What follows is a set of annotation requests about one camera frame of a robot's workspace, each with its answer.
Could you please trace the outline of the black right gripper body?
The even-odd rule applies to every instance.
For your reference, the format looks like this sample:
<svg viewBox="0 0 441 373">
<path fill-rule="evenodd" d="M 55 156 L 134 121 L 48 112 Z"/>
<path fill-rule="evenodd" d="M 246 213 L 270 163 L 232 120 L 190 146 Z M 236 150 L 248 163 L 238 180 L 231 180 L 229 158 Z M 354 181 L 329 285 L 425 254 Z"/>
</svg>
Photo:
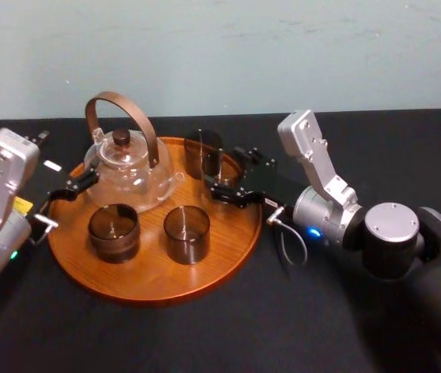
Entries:
<svg viewBox="0 0 441 373">
<path fill-rule="evenodd" d="M 283 207 L 283 218 L 293 219 L 296 202 L 306 185 L 283 176 L 278 172 L 278 163 L 274 158 L 255 151 L 261 160 L 247 171 L 247 175 L 238 183 L 238 190 L 260 193 L 263 196 L 261 205 L 268 211 Z"/>
</svg>

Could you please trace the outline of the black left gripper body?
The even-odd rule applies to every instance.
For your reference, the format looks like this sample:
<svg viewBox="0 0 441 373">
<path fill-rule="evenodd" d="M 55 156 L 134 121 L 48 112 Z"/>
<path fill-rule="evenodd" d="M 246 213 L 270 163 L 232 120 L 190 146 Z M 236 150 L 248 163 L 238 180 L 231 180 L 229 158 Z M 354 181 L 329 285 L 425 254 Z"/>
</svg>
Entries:
<svg viewBox="0 0 441 373">
<path fill-rule="evenodd" d="M 41 159 L 13 201 L 13 210 L 29 217 L 43 214 L 50 202 L 71 197 L 71 177 L 62 167 Z"/>
</svg>

